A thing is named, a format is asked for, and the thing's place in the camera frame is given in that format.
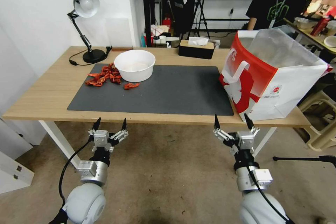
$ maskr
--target bag handle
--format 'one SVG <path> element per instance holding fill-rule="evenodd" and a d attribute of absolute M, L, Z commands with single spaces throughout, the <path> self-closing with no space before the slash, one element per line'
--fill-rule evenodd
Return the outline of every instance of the bag handle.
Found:
<path fill-rule="evenodd" d="M 226 56 L 226 59 L 225 59 L 225 66 L 224 66 L 224 68 L 223 68 L 223 70 L 222 70 L 222 72 L 221 72 L 221 74 L 223 75 L 225 81 L 226 81 L 227 83 L 229 83 L 229 84 L 237 82 L 238 79 L 239 79 L 239 77 L 240 77 L 240 75 L 242 74 L 243 70 L 244 70 L 244 69 L 248 69 L 248 68 L 250 67 L 250 64 L 249 64 L 249 63 L 247 63 L 246 61 L 242 61 L 242 62 L 239 64 L 239 66 L 238 66 L 236 72 L 234 73 L 234 75 L 231 76 L 231 75 L 229 74 L 229 71 L 226 70 L 226 68 L 227 68 L 227 62 L 228 62 L 228 59 L 230 58 L 231 54 L 233 54 L 233 53 L 237 53 L 236 49 L 234 49 L 234 48 L 232 48 L 232 49 L 229 51 L 228 55 Z"/>

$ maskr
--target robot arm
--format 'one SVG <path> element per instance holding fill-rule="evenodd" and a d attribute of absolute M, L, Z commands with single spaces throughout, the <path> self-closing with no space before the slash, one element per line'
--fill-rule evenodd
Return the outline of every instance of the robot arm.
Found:
<path fill-rule="evenodd" d="M 77 167 L 81 174 L 80 181 L 83 185 L 77 186 L 72 190 L 55 219 L 49 224 L 65 224 L 68 219 L 75 224 L 93 224 L 101 216 L 105 208 L 106 199 L 102 186 L 107 180 L 110 154 L 113 152 L 114 146 L 128 136 L 128 132 L 126 118 L 121 130 L 116 134 L 98 130 L 99 122 L 100 119 L 88 131 L 89 142 L 94 142 L 92 149 L 94 155 L 89 160 L 82 160 Z"/>
<path fill-rule="evenodd" d="M 285 214 L 281 204 L 271 195 L 263 191 L 272 182 L 268 169 L 260 169 L 253 157 L 253 142 L 259 132 L 253 122 L 245 114 L 249 131 L 226 133 L 220 129 L 217 115 L 213 130 L 214 135 L 229 146 L 236 160 L 234 170 L 237 175 L 238 190 L 242 192 L 243 202 L 240 217 L 244 224 L 284 224 L 293 223 Z"/>

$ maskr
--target red crayfish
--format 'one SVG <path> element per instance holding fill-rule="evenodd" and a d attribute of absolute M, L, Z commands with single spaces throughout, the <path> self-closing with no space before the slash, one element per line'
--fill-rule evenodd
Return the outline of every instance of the red crayfish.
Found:
<path fill-rule="evenodd" d="M 100 73 L 89 73 L 89 76 L 93 77 L 90 80 L 87 80 L 85 84 L 87 86 L 102 86 L 106 80 L 110 80 L 112 83 L 121 84 L 121 75 L 119 70 L 116 68 L 114 63 L 111 63 L 107 66 L 103 66 Z M 124 89 L 133 89 L 139 86 L 138 83 L 127 83 L 124 85 Z"/>

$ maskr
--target black t-shirt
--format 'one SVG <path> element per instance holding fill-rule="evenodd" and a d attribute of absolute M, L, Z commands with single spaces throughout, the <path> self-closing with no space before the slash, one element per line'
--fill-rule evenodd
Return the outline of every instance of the black t-shirt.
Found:
<path fill-rule="evenodd" d="M 246 15 L 249 18 L 256 18 L 254 30 L 266 29 L 274 19 L 276 10 L 281 7 L 283 0 L 252 0 Z M 286 0 L 281 9 L 278 11 L 273 27 L 284 24 L 283 18 L 293 21 L 299 16 L 304 8 L 306 0 Z"/>

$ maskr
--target desk lamp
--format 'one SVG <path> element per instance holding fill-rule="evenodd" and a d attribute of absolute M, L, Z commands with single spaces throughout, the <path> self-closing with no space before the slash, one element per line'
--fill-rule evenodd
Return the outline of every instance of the desk lamp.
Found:
<path fill-rule="evenodd" d="M 99 8 L 99 0 L 73 0 L 73 2 L 73 7 L 75 9 L 68 13 L 68 17 L 71 19 L 73 25 L 75 26 L 81 39 L 87 47 L 87 52 L 84 53 L 83 60 L 92 64 L 106 59 L 107 53 L 103 52 L 102 50 L 91 49 L 90 41 L 85 37 L 85 35 L 82 34 L 75 23 L 75 18 L 79 16 L 83 18 L 90 18 L 94 16 Z"/>

